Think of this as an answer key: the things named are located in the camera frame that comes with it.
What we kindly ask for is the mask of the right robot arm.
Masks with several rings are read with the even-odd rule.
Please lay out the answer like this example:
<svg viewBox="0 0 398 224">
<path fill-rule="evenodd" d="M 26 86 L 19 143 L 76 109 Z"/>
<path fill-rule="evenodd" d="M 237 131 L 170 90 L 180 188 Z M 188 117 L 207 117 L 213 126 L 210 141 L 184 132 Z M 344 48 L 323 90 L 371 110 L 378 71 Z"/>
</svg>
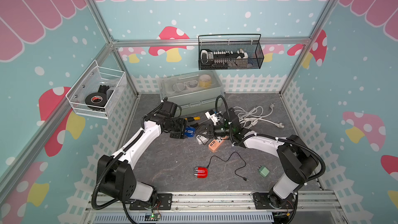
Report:
<svg viewBox="0 0 398 224">
<path fill-rule="evenodd" d="M 245 128 L 221 95 L 216 98 L 215 111 L 206 115 L 214 123 L 208 132 L 214 139 L 227 137 L 233 146 L 263 151 L 280 160 L 284 170 L 282 176 L 269 190 L 265 200 L 254 198 L 263 205 L 281 209 L 289 202 L 297 204 L 298 191 L 325 173 L 326 164 L 322 157 L 299 136 L 279 138 Z"/>
</svg>

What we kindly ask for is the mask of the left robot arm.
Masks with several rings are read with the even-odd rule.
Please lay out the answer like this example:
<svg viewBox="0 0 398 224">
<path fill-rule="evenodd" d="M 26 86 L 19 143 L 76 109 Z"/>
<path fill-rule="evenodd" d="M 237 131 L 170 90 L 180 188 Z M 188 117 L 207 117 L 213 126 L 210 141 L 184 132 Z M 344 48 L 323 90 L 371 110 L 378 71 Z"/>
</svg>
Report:
<svg viewBox="0 0 398 224">
<path fill-rule="evenodd" d="M 183 139 L 187 121 L 176 112 L 182 108 L 164 98 L 160 105 L 141 120 L 139 130 L 112 155 L 103 155 L 97 163 L 97 179 L 91 197 L 94 210 L 104 209 L 116 202 L 141 201 L 145 208 L 158 203 L 155 187 L 138 182 L 134 168 L 149 145 L 162 133 L 173 139 Z"/>
</svg>

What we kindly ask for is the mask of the blue shaver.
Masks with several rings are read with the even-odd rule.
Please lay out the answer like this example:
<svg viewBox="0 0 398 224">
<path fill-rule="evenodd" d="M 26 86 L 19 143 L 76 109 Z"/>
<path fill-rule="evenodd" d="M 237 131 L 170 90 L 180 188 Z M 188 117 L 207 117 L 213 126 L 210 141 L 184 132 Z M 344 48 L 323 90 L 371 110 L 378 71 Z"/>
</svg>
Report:
<svg viewBox="0 0 398 224">
<path fill-rule="evenodd" d="M 195 137 L 195 132 L 196 132 L 196 130 L 195 130 L 194 127 L 188 126 L 188 127 L 186 127 L 185 130 L 184 130 L 184 135 L 185 135 L 187 138 L 193 138 L 193 137 Z"/>
</svg>

